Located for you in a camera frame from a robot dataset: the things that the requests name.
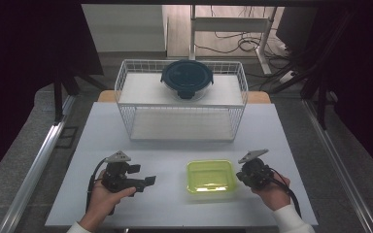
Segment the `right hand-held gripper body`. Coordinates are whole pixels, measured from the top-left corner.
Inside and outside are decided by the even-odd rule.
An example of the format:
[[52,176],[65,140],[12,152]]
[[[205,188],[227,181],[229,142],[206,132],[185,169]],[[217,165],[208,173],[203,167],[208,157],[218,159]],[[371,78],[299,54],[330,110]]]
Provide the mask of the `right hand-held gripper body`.
[[238,160],[238,163],[242,165],[239,172],[244,172],[248,176],[247,186],[252,189],[262,190],[274,178],[272,169],[260,159],[267,152],[268,149],[250,150]]

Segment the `person's right hand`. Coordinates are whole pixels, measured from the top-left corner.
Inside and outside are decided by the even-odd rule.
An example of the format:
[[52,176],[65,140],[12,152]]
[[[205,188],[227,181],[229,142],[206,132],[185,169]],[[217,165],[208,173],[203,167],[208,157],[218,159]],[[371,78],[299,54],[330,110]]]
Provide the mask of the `person's right hand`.
[[262,190],[252,190],[272,211],[277,211],[290,204],[290,196],[277,184],[270,183]]

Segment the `round dark blue lidded container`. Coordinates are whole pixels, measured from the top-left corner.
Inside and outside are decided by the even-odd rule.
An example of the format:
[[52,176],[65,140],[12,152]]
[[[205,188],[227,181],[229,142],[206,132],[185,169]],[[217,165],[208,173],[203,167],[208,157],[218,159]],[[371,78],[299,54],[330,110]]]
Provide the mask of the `round dark blue lidded container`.
[[160,81],[182,100],[200,98],[206,88],[214,83],[213,72],[203,63],[195,60],[179,60],[167,65]]

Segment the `yellow-green rectangular plastic container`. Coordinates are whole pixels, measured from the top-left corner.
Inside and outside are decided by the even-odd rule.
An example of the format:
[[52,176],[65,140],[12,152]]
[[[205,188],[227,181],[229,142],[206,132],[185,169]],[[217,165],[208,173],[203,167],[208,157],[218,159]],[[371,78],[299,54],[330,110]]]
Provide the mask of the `yellow-green rectangular plastic container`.
[[186,189],[191,194],[224,193],[236,187],[228,160],[195,160],[186,166]]

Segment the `black curtain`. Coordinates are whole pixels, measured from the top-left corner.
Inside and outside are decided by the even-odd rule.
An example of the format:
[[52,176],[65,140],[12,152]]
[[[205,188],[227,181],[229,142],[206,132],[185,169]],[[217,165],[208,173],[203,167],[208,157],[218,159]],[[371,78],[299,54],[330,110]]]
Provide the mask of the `black curtain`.
[[324,76],[338,98],[335,112],[373,158],[373,0],[355,0],[355,6]]
[[102,73],[80,0],[0,0],[0,161],[39,89]]

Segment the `black floor bracket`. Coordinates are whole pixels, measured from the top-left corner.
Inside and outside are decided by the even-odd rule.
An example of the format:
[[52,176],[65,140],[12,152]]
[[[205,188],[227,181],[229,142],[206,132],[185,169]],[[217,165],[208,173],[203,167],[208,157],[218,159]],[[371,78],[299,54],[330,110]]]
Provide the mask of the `black floor bracket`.
[[78,129],[78,126],[64,127],[61,131],[59,138],[57,139],[55,147],[57,149],[65,150],[68,150],[71,147],[73,147],[78,134]]

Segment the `wooden table board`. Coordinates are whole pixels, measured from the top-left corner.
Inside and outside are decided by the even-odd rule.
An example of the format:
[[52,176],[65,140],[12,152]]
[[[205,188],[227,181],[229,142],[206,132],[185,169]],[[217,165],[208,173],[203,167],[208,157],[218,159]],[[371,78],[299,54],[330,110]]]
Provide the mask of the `wooden table board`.
[[[113,90],[104,90],[99,94],[98,102],[115,102],[115,92]],[[249,91],[249,104],[270,104],[269,95],[264,91]]]

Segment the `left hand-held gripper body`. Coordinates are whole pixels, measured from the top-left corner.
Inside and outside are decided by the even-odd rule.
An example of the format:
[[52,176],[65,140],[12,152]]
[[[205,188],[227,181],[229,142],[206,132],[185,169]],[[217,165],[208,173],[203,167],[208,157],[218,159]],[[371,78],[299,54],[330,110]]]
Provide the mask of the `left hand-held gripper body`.
[[121,150],[105,159],[107,167],[102,175],[101,183],[109,191],[116,193],[134,187],[133,184],[136,180],[127,177],[127,170],[130,166],[128,161],[130,160],[131,158]]

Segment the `white desk frame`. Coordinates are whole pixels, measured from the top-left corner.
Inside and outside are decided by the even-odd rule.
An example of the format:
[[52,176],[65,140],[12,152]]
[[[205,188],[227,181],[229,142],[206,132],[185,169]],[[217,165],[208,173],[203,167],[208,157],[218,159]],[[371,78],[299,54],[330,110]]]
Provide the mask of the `white desk frame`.
[[259,64],[265,75],[272,72],[265,57],[265,47],[272,29],[278,8],[274,7],[268,17],[197,17],[196,6],[190,6],[190,43],[188,58],[195,59],[196,32],[250,32],[260,33],[259,45],[255,49]]

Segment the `white wire shelf rack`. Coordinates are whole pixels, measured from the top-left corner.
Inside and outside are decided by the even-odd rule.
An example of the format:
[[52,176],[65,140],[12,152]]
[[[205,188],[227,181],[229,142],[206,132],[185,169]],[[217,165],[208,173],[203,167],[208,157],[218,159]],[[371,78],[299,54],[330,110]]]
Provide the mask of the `white wire shelf rack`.
[[210,79],[200,90],[168,85],[171,60],[126,59],[121,63],[115,97],[132,140],[232,141],[248,100],[241,63],[200,64]]

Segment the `aluminium rail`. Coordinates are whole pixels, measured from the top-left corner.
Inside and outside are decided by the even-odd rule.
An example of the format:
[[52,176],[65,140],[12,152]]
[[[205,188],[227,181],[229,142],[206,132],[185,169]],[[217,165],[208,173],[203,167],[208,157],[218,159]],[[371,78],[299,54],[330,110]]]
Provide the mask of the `aluminium rail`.
[[354,211],[356,212],[356,216],[363,230],[365,233],[373,233],[373,215],[364,201],[364,198],[358,191],[356,184],[354,183],[327,131],[320,125],[318,121],[318,112],[314,108],[314,103],[310,100],[302,100],[302,104],[322,142],[328,159],[330,160],[334,171],[340,180],[340,183],[343,186],[343,189],[345,190]]
[[61,118],[49,130],[29,171],[27,172],[17,194],[6,212],[1,224],[0,233],[14,233],[25,211],[27,204],[47,166],[51,153],[65,126],[76,98],[68,95],[61,107]]

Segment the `person's left hand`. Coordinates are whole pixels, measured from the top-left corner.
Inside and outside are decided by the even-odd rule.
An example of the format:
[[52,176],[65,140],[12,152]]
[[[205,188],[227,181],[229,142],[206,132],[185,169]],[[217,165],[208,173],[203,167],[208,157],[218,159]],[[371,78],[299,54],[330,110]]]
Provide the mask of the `person's left hand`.
[[85,233],[94,233],[120,200],[131,196],[135,191],[135,187],[129,187],[122,191],[113,193],[110,192],[100,181],[96,181],[91,191],[88,209],[82,219],[78,222],[79,226],[85,231]]

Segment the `white cabinet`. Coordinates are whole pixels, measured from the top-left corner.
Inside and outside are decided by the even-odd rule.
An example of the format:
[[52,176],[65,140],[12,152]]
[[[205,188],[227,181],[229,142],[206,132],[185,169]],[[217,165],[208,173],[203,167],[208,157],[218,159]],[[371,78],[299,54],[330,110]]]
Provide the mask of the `white cabinet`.
[[164,52],[167,14],[162,5],[82,4],[98,52]]

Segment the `black metal stand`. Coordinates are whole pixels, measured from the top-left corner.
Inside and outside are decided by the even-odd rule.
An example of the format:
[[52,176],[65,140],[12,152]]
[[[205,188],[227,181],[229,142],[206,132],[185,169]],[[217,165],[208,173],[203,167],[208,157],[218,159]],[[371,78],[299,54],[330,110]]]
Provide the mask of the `black metal stand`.
[[322,129],[326,129],[324,118],[327,103],[326,92],[328,91],[328,64],[331,60],[331,55],[334,54],[338,41],[344,34],[353,16],[353,10],[348,8],[342,9],[323,32],[320,41],[316,42],[312,47],[311,65],[307,68],[302,68],[291,80],[281,83],[268,91],[269,94],[277,94],[297,83],[305,81],[299,95],[302,99],[311,99],[315,93],[318,93],[316,120]]
[[76,96],[80,93],[80,88],[75,80],[78,77],[84,80],[87,83],[97,87],[100,90],[106,90],[107,86],[97,81],[89,74],[85,74],[78,69],[72,67],[61,67],[57,68],[54,79],[53,79],[53,97],[54,97],[54,124],[59,124],[63,117],[65,116],[64,112],[66,108],[63,106],[63,90],[66,90],[66,93],[69,96]]

